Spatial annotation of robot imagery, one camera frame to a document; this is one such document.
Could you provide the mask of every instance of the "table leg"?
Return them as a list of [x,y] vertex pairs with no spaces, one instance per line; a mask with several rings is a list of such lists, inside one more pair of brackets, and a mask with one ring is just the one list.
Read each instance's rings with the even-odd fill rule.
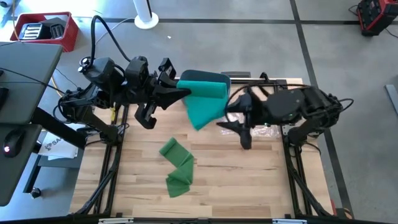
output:
[[76,132],[72,128],[69,128],[62,122],[57,121],[53,116],[41,108],[36,108],[31,121],[34,124],[41,124],[47,131],[61,137],[79,149],[84,150],[86,145],[86,137],[84,137],[84,135]]
[[33,165],[32,172],[30,173],[30,176],[27,179],[27,183],[26,183],[24,191],[23,191],[24,193],[30,194],[33,189],[33,186],[36,182],[37,176],[39,175],[40,168],[41,168],[41,166],[39,166],[40,158],[41,158],[41,156],[37,155],[35,164]]

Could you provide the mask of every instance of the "white paper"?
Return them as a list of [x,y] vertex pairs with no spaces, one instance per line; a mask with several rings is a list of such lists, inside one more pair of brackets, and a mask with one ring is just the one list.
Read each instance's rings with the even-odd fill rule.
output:
[[[83,124],[68,124],[69,127],[76,130],[82,128]],[[49,160],[69,158],[73,159],[77,156],[78,148],[62,138],[52,134],[47,133],[45,136],[42,147],[40,148],[39,155],[48,156]]]

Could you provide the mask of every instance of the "plastic bag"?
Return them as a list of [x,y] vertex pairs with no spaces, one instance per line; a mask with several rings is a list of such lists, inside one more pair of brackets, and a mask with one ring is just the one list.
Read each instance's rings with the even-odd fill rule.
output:
[[[228,113],[228,118],[230,121],[239,121],[243,123],[244,116],[241,113]],[[222,117],[218,120],[219,122],[226,122],[226,118]],[[266,125],[257,125],[250,131],[252,136],[261,136],[261,137],[270,137],[276,138],[280,136],[279,127],[276,125],[272,125],[271,127],[267,127]],[[235,132],[221,128],[221,134],[236,134]]]

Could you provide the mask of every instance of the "black wire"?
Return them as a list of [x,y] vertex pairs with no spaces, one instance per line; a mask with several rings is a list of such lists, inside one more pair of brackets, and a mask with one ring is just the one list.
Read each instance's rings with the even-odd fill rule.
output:
[[114,66],[115,66],[116,68],[118,68],[118,69],[120,70],[120,72],[122,72],[122,74],[123,74],[123,76],[124,76],[124,69],[123,69],[120,65],[118,65],[118,64],[114,64]]
[[14,43],[22,43],[22,42],[20,42],[20,41],[14,41],[14,42],[11,42],[11,43],[2,44],[2,45],[0,45],[0,47],[6,46],[6,45],[10,45],[10,44],[14,44]]
[[357,14],[356,12],[354,12],[354,11],[351,10],[352,8],[354,8],[354,7],[356,7],[356,6],[358,6],[358,5],[351,6],[351,7],[348,8],[348,10],[349,10],[349,12],[351,12],[352,14],[354,14],[355,16],[358,16],[358,14]]
[[39,81],[39,80],[37,80],[37,79],[35,79],[35,78],[32,78],[32,77],[29,77],[29,76],[27,76],[27,75],[21,74],[21,73],[19,73],[19,72],[15,72],[15,71],[12,71],[12,70],[10,70],[10,69],[6,69],[6,68],[2,68],[2,67],[0,67],[0,70],[5,70],[5,71],[8,71],[8,72],[12,72],[12,73],[15,73],[15,74],[17,74],[17,75],[20,75],[20,76],[22,76],[22,77],[31,79],[31,80],[33,80],[33,81],[37,81],[37,83],[40,83],[40,84],[42,84],[42,85],[44,85],[44,86],[50,87],[51,89],[54,89],[54,90],[59,91],[59,92],[62,93],[62,94],[65,94],[63,91],[61,91],[61,90],[59,90],[59,89],[57,89],[57,88],[55,88],[55,87],[53,87],[53,86],[50,86],[49,84],[46,84],[46,83],[44,83],[44,82],[42,82],[42,81]]
[[388,29],[386,29],[386,31],[393,37],[398,38],[398,35],[392,34]]
[[0,83],[31,83],[31,84],[40,84],[38,82],[25,82],[25,81],[6,81],[6,82],[0,82]]
[[111,31],[111,29],[108,27],[108,25],[106,24],[106,22],[103,20],[103,18],[101,16],[95,15],[93,16],[93,19],[91,20],[91,55],[90,55],[90,64],[88,65],[88,68],[90,68],[91,66],[93,66],[94,63],[94,58],[95,58],[95,21],[96,20],[101,21],[101,23],[104,25],[106,31],[108,31],[109,35],[111,36],[114,44],[116,45],[116,47],[119,49],[120,53],[123,55],[123,57],[130,62],[131,59],[129,59],[129,57],[127,57],[127,55],[124,53],[124,51],[122,50],[122,48],[120,47],[119,43],[117,42],[117,40],[114,38],[114,35]]
[[97,143],[97,142],[105,143],[105,142],[103,142],[102,140],[96,140],[96,141],[92,141],[92,142],[86,143],[85,147],[86,147],[86,146],[89,146],[89,145],[91,145],[91,144]]
[[61,113],[61,115],[66,119],[66,116],[64,115],[63,110],[61,110],[61,99],[62,99],[62,98],[60,98],[60,99],[58,100],[58,104],[57,104],[57,105],[54,107],[54,109],[52,110],[52,116],[53,116],[57,121],[59,121],[59,122],[61,122],[61,123],[64,123],[64,124],[71,124],[72,122],[70,122],[70,121],[68,121],[68,120],[62,121],[62,120],[60,120],[60,119],[57,118],[57,115],[55,115],[55,111],[58,109],[59,112]]
[[57,69],[57,68],[55,68],[63,77],[65,77],[68,81],[70,81],[72,84],[74,84],[74,86],[76,87],[76,88],[78,88],[78,86],[74,83],[74,82],[72,82],[72,80],[70,80],[66,75],[64,75],[59,69]]
[[225,115],[225,119],[227,120],[227,122],[231,122],[229,120],[229,118],[228,118],[228,115],[227,115],[227,113],[228,113],[227,109],[228,109],[229,102],[232,100],[232,97],[234,97],[239,91],[241,91],[241,90],[243,90],[243,89],[245,89],[247,87],[254,87],[254,86],[257,86],[257,87],[260,87],[260,86],[301,86],[301,87],[308,87],[308,85],[304,85],[304,84],[258,84],[258,83],[252,83],[252,84],[247,84],[247,85],[241,86],[237,90],[235,90],[234,93],[232,93],[232,95],[228,98],[228,101],[226,102],[225,109],[224,109],[224,115]]
[[304,144],[307,144],[307,145],[309,145],[309,146],[314,147],[316,150],[319,151],[319,155],[322,153],[322,152],[321,152],[321,149],[320,149],[318,146],[316,146],[316,145],[314,145],[314,144],[312,144],[312,143],[309,143],[309,142],[305,142]]
[[354,103],[354,100],[351,98],[345,98],[345,99],[339,100],[340,103],[344,102],[344,101],[350,101],[350,103],[345,108],[343,108],[343,110],[341,112],[343,112],[344,110],[347,110]]
[[303,152],[303,149],[300,147],[300,148],[298,149],[298,153],[301,154],[302,152]]
[[[316,145],[314,145],[314,144],[312,144],[312,143],[309,143],[309,142],[304,142],[304,144],[307,144],[307,145],[309,145],[309,146],[312,146],[312,147],[314,147],[318,152],[319,152],[319,155],[320,154],[322,154],[321,153],[321,149],[318,147],[318,146],[316,146]],[[303,149],[301,148],[301,147],[299,147],[299,149],[298,149],[298,153],[299,154],[301,154],[303,152]]]
[[118,126],[118,128],[120,128],[121,126],[124,126],[124,129],[120,130],[119,134],[124,133],[124,131],[125,131],[127,128],[130,128],[130,124],[129,124],[129,123],[120,124],[120,125]]

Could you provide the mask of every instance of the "computer mouse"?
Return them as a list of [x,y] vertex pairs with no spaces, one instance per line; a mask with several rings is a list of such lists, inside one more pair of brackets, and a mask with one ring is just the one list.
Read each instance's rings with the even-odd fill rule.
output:
[[25,130],[18,128],[10,131],[4,138],[2,153],[6,157],[16,157],[21,149],[24,140]]

